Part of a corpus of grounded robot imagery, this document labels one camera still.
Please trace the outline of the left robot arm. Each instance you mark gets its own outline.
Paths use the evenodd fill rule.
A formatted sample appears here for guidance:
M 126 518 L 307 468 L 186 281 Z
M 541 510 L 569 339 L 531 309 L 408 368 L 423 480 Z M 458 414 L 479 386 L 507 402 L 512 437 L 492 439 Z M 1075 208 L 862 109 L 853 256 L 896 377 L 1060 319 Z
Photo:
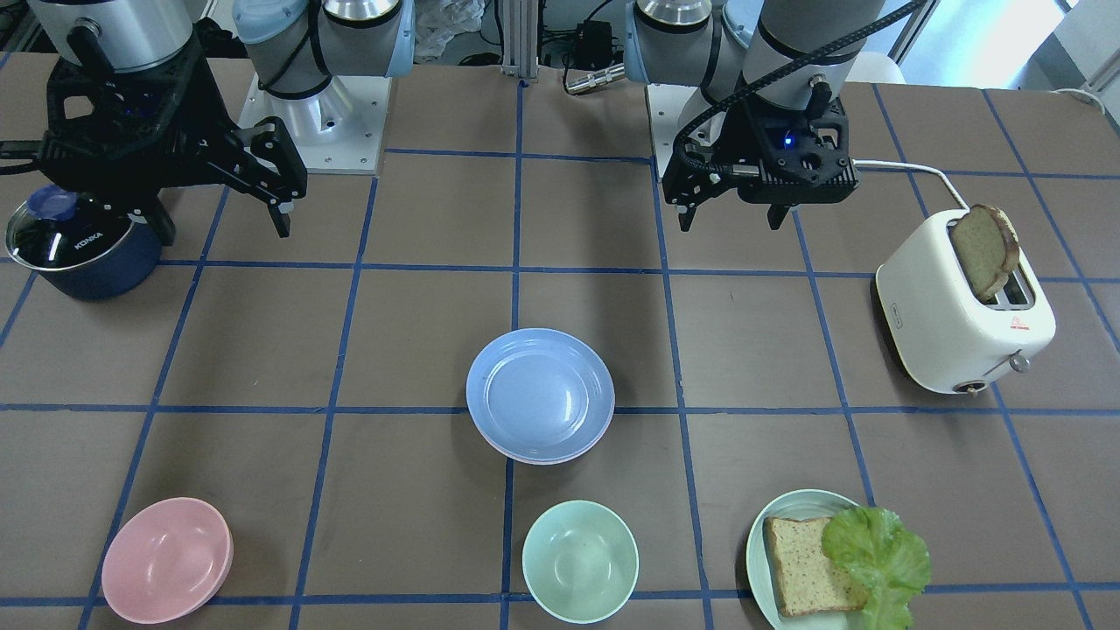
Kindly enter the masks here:
M 860 177 L 839 95 L 880 1 L 632 1 L 624 65 L 632 82 L 696 89 L 661 175 L 689 231 L 697 209 L 734 191 L 781 226 L 803 204 L 848 200 Z

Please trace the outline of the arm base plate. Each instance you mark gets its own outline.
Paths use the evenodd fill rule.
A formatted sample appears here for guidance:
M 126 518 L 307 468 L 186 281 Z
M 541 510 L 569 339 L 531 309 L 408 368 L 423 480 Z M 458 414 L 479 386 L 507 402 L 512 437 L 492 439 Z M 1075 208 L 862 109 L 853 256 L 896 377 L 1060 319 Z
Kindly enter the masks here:
M 374 176 L 388 123 L 389 77 L 333 77 L 319 94 L 301 100 L 276 98 L 249 83 L 237 123 L 248 128 L 279 115 L 311 174 Z
M 676 132 L 708 106 L 711 104 L 704 100 L 700 87 L 647 85 L 648 135 L 651 135 L 659 180 L 663 179 L 668 172 Z

